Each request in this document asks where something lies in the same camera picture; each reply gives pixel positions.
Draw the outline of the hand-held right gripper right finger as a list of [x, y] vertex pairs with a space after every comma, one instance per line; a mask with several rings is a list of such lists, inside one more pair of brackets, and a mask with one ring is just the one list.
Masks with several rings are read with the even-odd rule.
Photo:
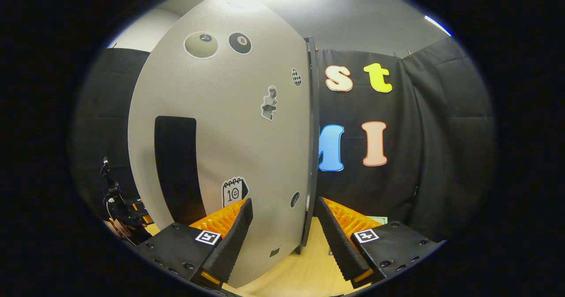
[[379, 223], [323, 197], [317, 206], [339, 270], [355, 289], [401, 274], [444, 245], [399, 221]]

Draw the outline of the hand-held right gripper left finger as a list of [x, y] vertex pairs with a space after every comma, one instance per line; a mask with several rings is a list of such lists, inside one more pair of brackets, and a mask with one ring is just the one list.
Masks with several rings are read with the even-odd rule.
[[171, 223], [137, 245], [137, 253], [184, 281], [218, 290], [230, 278], [252, 219], [246, 198], [190, 225]]

